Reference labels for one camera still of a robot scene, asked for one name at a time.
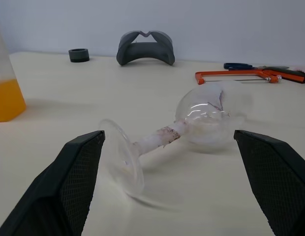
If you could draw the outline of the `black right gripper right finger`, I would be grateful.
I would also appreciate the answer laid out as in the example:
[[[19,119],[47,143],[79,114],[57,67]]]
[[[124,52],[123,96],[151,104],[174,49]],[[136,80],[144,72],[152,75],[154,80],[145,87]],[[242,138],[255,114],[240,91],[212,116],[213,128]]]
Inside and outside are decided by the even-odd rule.
[[[305,160],[286,142],[234,133],[252,193],[276,236],[305,236]]]

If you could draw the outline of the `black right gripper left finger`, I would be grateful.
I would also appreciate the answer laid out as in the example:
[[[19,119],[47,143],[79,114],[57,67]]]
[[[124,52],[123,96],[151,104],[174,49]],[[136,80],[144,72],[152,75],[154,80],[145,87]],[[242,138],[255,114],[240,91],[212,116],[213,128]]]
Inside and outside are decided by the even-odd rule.
[[[80,236],[93,199],[102,130],[67,142],[31,183],[0,227],[0,236]]]

